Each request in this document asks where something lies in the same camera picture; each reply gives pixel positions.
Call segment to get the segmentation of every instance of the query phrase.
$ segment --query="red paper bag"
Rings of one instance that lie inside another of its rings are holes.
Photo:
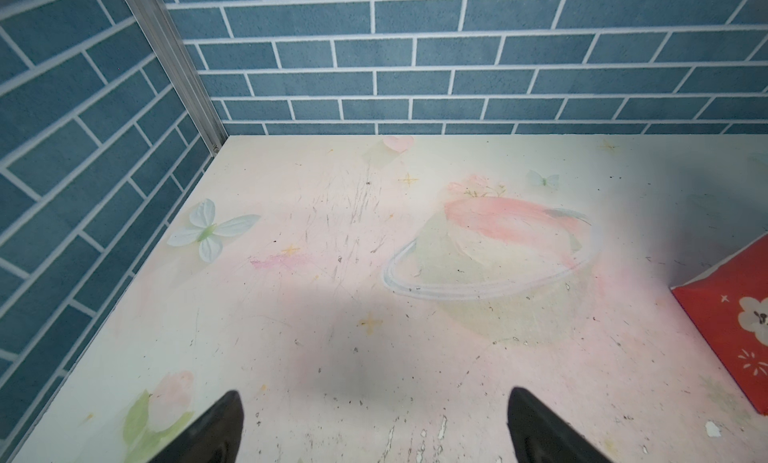
[[[768,233],[672,294],[755,410],[768,415]]]

